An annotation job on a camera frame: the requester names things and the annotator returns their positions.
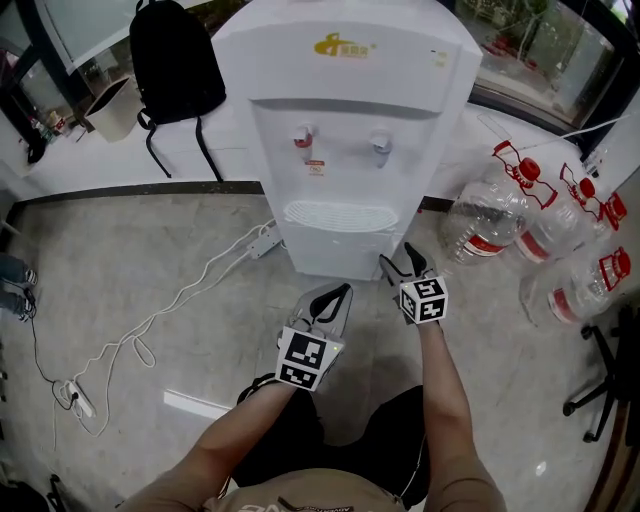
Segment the white waste bin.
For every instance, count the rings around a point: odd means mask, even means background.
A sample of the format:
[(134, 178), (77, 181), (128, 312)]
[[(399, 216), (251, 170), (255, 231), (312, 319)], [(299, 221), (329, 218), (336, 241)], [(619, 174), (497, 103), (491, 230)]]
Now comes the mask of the white waste bin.
[(114, 143), (131, 132), (142, 108), (134, 80), (125, 76), (103, 91), (87, 110), (85, 119), (106, 142)]

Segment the white water dispenser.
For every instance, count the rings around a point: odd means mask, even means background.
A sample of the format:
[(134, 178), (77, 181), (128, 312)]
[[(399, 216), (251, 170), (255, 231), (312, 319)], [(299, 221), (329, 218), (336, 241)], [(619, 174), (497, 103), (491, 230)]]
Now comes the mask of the white water dispenser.
[(212, 46), (294, 268), (378, 278), (472, 91), (469, 31), (438, 0), (251, 0)]

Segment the black pouch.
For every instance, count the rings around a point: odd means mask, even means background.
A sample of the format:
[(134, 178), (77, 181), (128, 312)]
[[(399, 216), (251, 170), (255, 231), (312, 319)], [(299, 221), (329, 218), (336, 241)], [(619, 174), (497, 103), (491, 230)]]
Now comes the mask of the black pouch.
[(31, 128), (27, 131), (26, 143), (27, 163), (29, 165), (35, 164), (43, 157), (47, 147), (47, 140), (37, 129)]

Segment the black backpack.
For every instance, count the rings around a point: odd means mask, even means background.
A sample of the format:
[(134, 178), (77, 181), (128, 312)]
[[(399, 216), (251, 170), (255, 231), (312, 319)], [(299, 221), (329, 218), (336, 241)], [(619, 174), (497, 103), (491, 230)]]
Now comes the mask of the black backpack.
[(226, 87), (205, 27), (175, 0), (138, 0), (129, 42), (143, 103), (137, 121), (147, 131), (147, 151), (160, 164), (152, 144), (157, 128), (194, 119), (196, 142), (221, 182), (202, 126), (203, 117), (225, 102)]

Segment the person's left forearm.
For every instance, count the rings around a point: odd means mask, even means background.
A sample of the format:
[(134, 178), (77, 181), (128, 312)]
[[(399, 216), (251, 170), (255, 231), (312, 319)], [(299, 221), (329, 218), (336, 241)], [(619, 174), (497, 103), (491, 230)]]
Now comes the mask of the person's left forearm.
[(195, 512), (208, 499), (218, 497), (228, 479), (251, 486), (282, 475), (282, 451), (268, 454), (262, 440), (294, 393), (286, 384), (266, 385), (211, 424), (167, 473), (158, 509)]

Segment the person's short-sleeved shirt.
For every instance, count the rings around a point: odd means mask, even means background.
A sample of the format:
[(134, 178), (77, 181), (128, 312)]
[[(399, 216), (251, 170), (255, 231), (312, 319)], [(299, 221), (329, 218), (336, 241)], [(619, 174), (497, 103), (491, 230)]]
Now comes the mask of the person's short-sleeved shirt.
[[(457, 457), (431, 482), (424, 512), (507, 512), (502, 493), (476, 456)], [(170, 470), (128, 498), (120, 512), (409, 512), (400, 497), (335, 469), (293, 471), (207, 498), (196, 481)]]

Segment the person's left shoe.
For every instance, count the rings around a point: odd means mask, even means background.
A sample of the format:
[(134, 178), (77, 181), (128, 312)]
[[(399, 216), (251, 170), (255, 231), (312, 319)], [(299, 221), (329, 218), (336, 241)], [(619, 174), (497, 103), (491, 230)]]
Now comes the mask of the person's left shoe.
[(236, 404), (240, 405), (261, 388), (274, 383), (277, 383), (277, 379), (275, 378), (275, 374), (273, 372), (255, 378), (252, 383), (239, 394)]

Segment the clear plastic flat sheet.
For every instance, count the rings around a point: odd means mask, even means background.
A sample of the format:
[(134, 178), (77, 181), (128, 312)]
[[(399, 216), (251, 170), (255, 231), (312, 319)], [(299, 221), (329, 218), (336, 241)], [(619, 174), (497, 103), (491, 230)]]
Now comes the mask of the clear plastic flat sheet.
[(503, 142), (511, 142), (511, 133), (496, 119), (488, 114), (480, 113), (476, 116), (478, 138), (482, 144), (495, 147)]

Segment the person's right forearm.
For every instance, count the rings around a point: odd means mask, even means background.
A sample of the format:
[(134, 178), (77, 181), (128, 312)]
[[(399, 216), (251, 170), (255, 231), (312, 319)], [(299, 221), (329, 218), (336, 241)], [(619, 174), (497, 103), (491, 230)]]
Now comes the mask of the person's right forearm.
[(476, 456), (471, 410), (461, 378), (436, 322), (417, 325), (422, 354), (423, 410), (430, 483), (459, 458)]

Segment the black office chair base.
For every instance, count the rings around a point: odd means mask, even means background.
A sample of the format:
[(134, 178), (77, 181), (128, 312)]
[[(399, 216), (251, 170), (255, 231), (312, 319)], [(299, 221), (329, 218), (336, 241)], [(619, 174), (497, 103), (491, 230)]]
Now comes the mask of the black office chair base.
[(597, 325), (586, 324), (580, 334), (584, 340), (593, 338), (604, 363), (604, 380), (578, 400), (563, 404), (565, 417), (604, 395), (604, 405), (599, 423), (594, 432), (587, 431), (585, 443), (597, 442), (604, 431), (615, 402), (628, 407), (628, 424), (624, 434), (627, 447), (640, 446), (640, 308), (623, 306), (618, 312), (617, 325), (609, 336), (618, 341), (613, 355), (607, 338)]

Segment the frosted window blind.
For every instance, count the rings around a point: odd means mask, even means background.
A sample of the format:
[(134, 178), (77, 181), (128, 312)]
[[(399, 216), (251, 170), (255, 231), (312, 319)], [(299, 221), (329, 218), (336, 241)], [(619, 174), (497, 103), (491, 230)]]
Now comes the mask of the frosted window blind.
[(129, 34), (139, 0), (44, 0), (44, 7), (74, 66), (84, 64)]

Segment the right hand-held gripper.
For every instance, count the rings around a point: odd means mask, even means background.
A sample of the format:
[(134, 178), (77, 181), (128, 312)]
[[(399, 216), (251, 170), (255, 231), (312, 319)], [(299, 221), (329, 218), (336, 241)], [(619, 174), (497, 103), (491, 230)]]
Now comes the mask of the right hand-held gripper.
[(393, 301), (408, 324), (439, 322), (447, 314), (449, 293), (443, 276), (437, 276), (433, 257), (423, 253), (411, 243), (404, 249), (412, 271), (401, 272), (385, 255), (379, 255), (382, 275), (393, 289)]

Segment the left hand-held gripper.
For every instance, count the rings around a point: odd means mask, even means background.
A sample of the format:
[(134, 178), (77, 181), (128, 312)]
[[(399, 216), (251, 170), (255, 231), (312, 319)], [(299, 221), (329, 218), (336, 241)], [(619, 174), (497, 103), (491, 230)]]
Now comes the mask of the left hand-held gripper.
[(353, 288), (321, 285), (301, 296), (279, 334), (275, 379), (314, 392), (344, 352)]

